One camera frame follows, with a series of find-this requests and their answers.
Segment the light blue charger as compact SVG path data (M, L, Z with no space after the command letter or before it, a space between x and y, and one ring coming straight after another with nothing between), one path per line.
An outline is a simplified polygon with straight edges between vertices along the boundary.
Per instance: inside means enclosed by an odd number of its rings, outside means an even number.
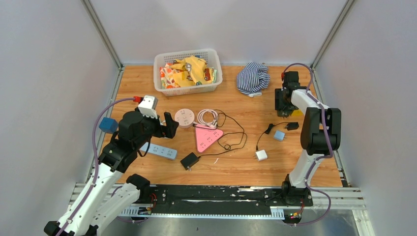
M285 138L285 133L282 131L277 130L273 136L275 140L282 142Z

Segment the pink triangular power strip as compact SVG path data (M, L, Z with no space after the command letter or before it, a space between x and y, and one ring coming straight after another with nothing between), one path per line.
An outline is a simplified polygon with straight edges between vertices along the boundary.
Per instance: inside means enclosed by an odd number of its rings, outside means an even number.
M203 153L212 144L217 142L223 134L223 131L220 129L212 129L206 126L196 125L195 136L197 152Z

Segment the blue cube socket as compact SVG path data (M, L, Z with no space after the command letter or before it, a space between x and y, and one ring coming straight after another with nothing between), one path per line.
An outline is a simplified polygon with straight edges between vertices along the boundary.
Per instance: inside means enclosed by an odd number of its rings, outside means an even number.
M113 134L118 130L118 122L113 118L103 117L99 129L104 133Z

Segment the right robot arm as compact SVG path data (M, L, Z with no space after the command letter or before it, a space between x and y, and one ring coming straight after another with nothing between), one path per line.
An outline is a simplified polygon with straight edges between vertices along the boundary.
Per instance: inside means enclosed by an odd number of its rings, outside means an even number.
M308 196L319 164L332 158L340 147L341 110L323 104L308 87L301 86L297 71L283 72L281 79L282 88L274 92L278 116L289 117L296 110L304 115L300 134L302 153L282 183L281 199L291 206Z

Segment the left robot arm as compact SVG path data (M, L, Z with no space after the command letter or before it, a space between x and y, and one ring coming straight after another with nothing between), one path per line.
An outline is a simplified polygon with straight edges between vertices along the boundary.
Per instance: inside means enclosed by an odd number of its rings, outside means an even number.
M150 181L138 174L131 175L109 200L104 198L152 137L175 136L179 123L168 112L164 117L166 124L161 125L158 115L146 116L139 110L125 113L78 198L59 220L49 221L44 232L49 236L100 236L130 204L147 202Z

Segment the small black plug adapter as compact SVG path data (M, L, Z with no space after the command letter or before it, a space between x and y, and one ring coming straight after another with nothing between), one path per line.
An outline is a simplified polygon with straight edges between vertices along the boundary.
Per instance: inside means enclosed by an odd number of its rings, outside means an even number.
M287 129L288 131L297 130L298 128L299 128L299 123L298 122L289 122L285 126L285 129Z

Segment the yellow cube socket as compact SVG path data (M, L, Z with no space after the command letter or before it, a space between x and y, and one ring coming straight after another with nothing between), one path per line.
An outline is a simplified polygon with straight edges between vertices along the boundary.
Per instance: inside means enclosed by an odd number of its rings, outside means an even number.
M292 117L299 117L299 116L304 116L303 112L300 109L294 110L291 113Z

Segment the round pink power strip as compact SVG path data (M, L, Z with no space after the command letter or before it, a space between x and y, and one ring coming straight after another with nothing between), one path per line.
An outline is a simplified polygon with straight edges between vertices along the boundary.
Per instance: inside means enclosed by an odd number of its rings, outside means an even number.
M190 109L180 109L176 112L174 120L179 123L179 128L189 128L195 122L195 114Z

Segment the white power strip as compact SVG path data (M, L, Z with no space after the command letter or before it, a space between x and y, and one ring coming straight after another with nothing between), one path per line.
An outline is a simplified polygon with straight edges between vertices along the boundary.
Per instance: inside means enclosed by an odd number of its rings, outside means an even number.
M148 151L148 153L150 154L154 154L160 157L164 157L167 158L169 160L175 160L177 157L177 150L172 149L172 148L168 148L168 147L163 147L160 145L155 145L155 144L149 144L149 143L145 143L141 148L140 151L146 152L146 150Z

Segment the black power adapter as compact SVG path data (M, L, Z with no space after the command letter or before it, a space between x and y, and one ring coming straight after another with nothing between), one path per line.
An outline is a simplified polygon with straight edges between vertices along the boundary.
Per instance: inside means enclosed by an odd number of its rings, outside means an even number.
M194 152L189 153L187 156L185 156L181 161L181 165L184 167L185 170L191 169L193 165L195 165L197 162L199 162L200 157L197 156Z

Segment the white cube charger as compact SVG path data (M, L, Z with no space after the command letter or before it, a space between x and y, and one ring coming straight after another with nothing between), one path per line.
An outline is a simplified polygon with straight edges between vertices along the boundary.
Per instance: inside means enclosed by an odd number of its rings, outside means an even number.
M256 158L258 161L263 161L268 158L268 155L265 150L259 150L255 152Z

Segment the yellow patterned clothes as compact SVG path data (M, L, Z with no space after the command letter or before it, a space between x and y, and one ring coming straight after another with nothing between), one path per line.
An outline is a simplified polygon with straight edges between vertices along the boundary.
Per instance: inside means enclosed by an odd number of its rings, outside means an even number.
M217 80L217 70L208 67L206 60L192 55L184 59L174 59L159 68L161 85L164 89L184 88L213 84Z

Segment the white plastic basket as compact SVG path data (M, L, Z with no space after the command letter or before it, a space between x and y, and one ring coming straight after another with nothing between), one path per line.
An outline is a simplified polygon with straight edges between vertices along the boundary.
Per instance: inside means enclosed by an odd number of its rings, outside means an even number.
M214 91L222 70L214 49L159 54L154 60L154 87L165 96Z

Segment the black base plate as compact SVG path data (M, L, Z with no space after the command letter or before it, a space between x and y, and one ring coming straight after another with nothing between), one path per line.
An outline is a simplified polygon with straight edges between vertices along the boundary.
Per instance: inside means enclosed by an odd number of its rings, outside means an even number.
M267 215L271 207L313 206L308 189L216 185L152 185L136 200L152 213Z

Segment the aluminium frame rail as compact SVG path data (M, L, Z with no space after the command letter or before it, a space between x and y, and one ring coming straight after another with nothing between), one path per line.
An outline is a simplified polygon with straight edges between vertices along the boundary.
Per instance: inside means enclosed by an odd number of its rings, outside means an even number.
M116 67L119 71L123 68L123 63L121 62L113 44L111 43L111 40L90 0L81 0L81 3L83 4L87 14L89 15L91 22L93 23L94 27L96 28L101 40L103 41L103 44L105 45L107 51L109 52L113 62L115 63Z

